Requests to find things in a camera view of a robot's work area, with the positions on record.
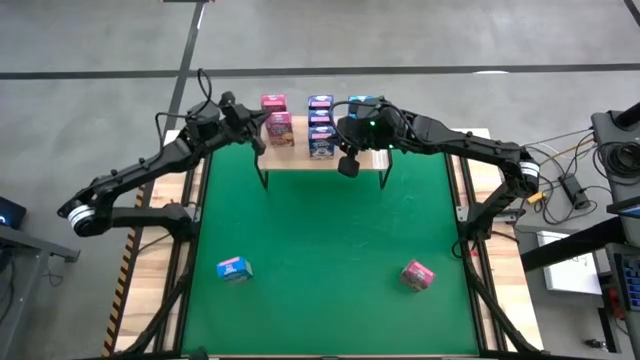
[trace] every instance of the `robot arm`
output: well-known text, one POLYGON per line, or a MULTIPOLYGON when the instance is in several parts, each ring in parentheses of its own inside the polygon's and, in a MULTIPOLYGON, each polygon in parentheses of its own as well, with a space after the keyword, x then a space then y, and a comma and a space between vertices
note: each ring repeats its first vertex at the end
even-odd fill
POLYGON ((489 140, 447 128, 440 121, 399 109, 383 97, 349 105, 347 116, 338 120, 330 139, 347 155, 338 171, 350 177, 359 172, 358 151, 400 150, 431 155, 444 152, 496 165, 504 183, 482 204, 470 204, 467 221, 461 223, 461 237, 485 240, 490 237, 493 218, 518 197, 538 192, 540 167, 527 150, 515 143, 489 140))
POLYGON ((58 215, 67 218, 76 234, 82 237, 103 234, 114 223, 127 226, 127 221, 119 221, 116 216, 122 212, 114 212, 118 210, 113 207, 118 196, 164 174, 192 169, 200 159, 233 143, 251 142, 254 150, 262 154, 265 145, 259 129, 268 116, 266 112, 248 110, 244 105, 236 104, 231 92, 224 93, 218 104, 200 103, 187 114, 186 125, 175 141, 149 159, 140 158, 137 164, 95 178, 67 201, 58 210, 58 215))

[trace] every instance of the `stacked boxes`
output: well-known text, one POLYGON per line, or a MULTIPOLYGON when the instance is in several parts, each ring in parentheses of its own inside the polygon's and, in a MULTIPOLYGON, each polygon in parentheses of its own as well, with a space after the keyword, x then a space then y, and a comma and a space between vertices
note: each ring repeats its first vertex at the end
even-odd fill
POLYGON ((329 120, 332 95, 309 96, 309 155, 312 160, 332 159, 334 146, 327 138, 335 132, 329 120))
POLYGON ((293 146, 293 125, 291 113, 287 112, 285 95, 262 95, 262 110, 271 112, 265 125, 271 145, 293 146))

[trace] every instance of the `green table surface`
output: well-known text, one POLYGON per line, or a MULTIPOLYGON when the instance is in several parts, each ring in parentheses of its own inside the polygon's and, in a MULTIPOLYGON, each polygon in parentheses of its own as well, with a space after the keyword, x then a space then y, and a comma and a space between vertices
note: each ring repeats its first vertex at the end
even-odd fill
POLYGON ((272 172, 262 188, 248 146, 216 152, 183 351, 210 354, 477 354, 444 158, 394 153, 389 182, 333 171, 272 172), (244 256, 254 278, 217 278, 244 256), (436 274, 399 281, 416 259, 436 274))

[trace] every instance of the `metal frame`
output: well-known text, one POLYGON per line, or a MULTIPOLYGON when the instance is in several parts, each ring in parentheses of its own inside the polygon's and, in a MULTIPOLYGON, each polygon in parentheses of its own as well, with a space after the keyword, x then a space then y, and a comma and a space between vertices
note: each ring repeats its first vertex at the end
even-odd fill
MULTIPOLYGON (((446 167, 446 171, 447 171, 447 176, 449 178, 449 189, 451 192, 451 197, 452 197, 452 210, 455 216, 455 212, 456 212, 456 207, 460 205, 460 198, 458 195, 458 188, 457 188, 457 178, 455 176, 455 172, 453 169, 453 164, 451 161, 451 156, 450 155, 443 155, 444 159, 445 159, 445 167, 446 167)), ((204 166, 204 170, 202 173, 202 178, 201 178, 201 186, 200 186, 200 193, 198 196, 198 203, 200 205, 204 204, 204 200, 206 199, 206 192, 208 190, 208 179, 209 179, 209 174, 211 171, 211 156, 209 158, 207 158, 205 160, 205 166, 204 166)), ((467 196, 469 196, 470 200, 475 200, 475 196, 470 196, 473 191, 473 184, 470 182, 471 181, 471 176, 469 173, 469 169, 466 166, 462 166, 462 174, 463 174, 463 181, 465 183, 465 191, 467 193, 467 196)), ((190 184, 185 184, 185 191, 187 188, 190 188, 191 185, 190 184)), ((198 247, 198 237, 200 234, 200 228, 196 227, 195 229, 195 238, 194 240, 191 242, 191 245, 189 247, 189 255, 188 258, 189 259, 194 259, 195 255, 197 253, 197 247, 198 247)), ((478 246, 478 248, 476 249, 478 251, 478 254, 480 255, 481 253, 484 253, 484 256, 479 256, 479 259, 481 261, 481 264, 483 262, 485 262, 485 265, 482 266, 483 269, 483 275, 486 274, 490 274, 490 267, 488 264, 488 255, 486 254, 486 247, 482 248, 481 246, 478 246)), ((469 263, 471 262, 471 253, 470 250, 468 248, 468 246, 461 246, 461 253, 463 256, 463 261, 461 262, 462 266, 468 266, 469 263)), ((114 354, 109 358, 112 359, 171 359, 171 358, 186 358, 183 354, 181 354, 181 348, 182 348, 182 343, 183 343, 183 335, 184 335, 184 327, 186 324, 186 314, 187 314, 187 310, 188 310, 188 297, 190 295, 190 291, 191 291, 191 285, 192 285, 192 281, 193 281, 193 273, 194 273, 194 268, 195 268, 195 261, 189 261, 187 260, 187 263, 190 265, 188 268, 185 269, 186 272, 188 272, 190 274, 190 276, 187 278, 187 281, 185 284, 183 284, 184 286, 182 287, 182 292, 181 295, 182 296, 182 301, 180 304, 180 311, 178 313, 178 317, 177 317, 177 331, 175 334, 175 337, 173 339, 173 346, 172 349, 170 351, 163 351, 162 349, 160 350, 156 350, 154 348, 154 351, 152 353, 146 353, 146 354, 114 354)), ((470 277, 471 276, 469 274, 469 272, 465 269, 465 277, 466 277, 466 281, 467 283, 470 285, 470 277)), ((485 281, 485 285, 487 286, 489 292, 491 294, 495 294, 495 287, 493 285, 493 281, 488 281, 487 276, 483 276, 484 277, 484 281, 485 281)), ((470 307, 471 307, 471 315, 473 318, 473 322, 474 322, 474 328, 475 328, 475 332, 476 332, 476 341, 477 341, 477 345, 478 345, 478 349, 479 349, 479 357, 484 358, 484 357, 489 357, 489 358, 493 358, 493 359, 514 359, 514 360, 518 360, 518 359, 539 359, 539 360, 575 360, 575 359, 579 359, 579 358, 574 358, 574 357, 564 357, 564 356, 554 356, 554 355, 548 355, 548 354, 542 354, 542 353, 516 353, 516 352, 508 352, 508 351, 504 351, 504 350, 489 350, 487 347, 487 342, 486 342, 486 333, 484 331, 484 326, 483 326, 483 321, 482 321, 482 314, 480 311, 480 306, 479 306, 479 299, 478 299, 478 295, 476 293, 476 291, 469 286, 469 300, 470 300, 470 307)), ((496 324, 496 320, 494 319, 494 317, 492 316, 492 321, 494 322, 494 324, 496 324)), ((496 335, 496 341, 498 344, 498 338, 503 337, 504 333, 501 331, 499 326, 494 325, 494 332, 496 335)), ((234 359, 237 357, 223 357, 225 359, 234 359)), ((256 359, 265 359, 265 358, 270 358, 270 356, 265 356, 265 357, 256 357, 256 359)), ((318 357, 318 359, 328 359, 328 357, 318 357)), ((434 357, 424 357, 424 359, 437 359, 434 357)))

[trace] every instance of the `concrete floor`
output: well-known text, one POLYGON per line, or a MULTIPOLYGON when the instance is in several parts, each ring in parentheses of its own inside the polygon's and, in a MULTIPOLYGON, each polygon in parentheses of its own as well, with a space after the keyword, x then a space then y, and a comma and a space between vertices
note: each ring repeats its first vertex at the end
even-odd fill
MULTIPOLYGON (((177 70, 193 12, 193 4, 155 0, 0 0, 0 73, 177 70)), ((219 0, 206 6, 191 68, 598 63, 640 63, 640 27, 622 0, 219 0)), ((55 211, 93 177, 157 150, 153 115, 168 109, 175 84, 0 81, 0 194, 29 209, 25 231, 82 249, 77 264, 52 261, 65 281, 41 286, 19 358, 99 354, 124 232, 80 239, 55 211)), ((384 94, 450 127, 487 127, 494 138, 527 143, 634 104, 640 72, 225 78, 214 87, 251 107, 261 93, 283 92, 298 113, 312 93, 384 94)), ((181 110, 200 100, 197 83, 187 81, 181 110)), ((578 178, 606 186, 587 159, 578 178)), ((601 208, 563 227, 606 218, 608 195, 590 197, 601 208)), ((120 202, 132 204, 132 195, 120 202)), ((558 196, 552 211, 565 213, 567 201, 558 196)), ((543 222, 529 214, 522 224, 543 222)), ((536 274, 529 282, 547 350, 629 358, 626 342, 624 355, 610 356, 581 345, 602 338, 591 299, 549 294, 536 274)))

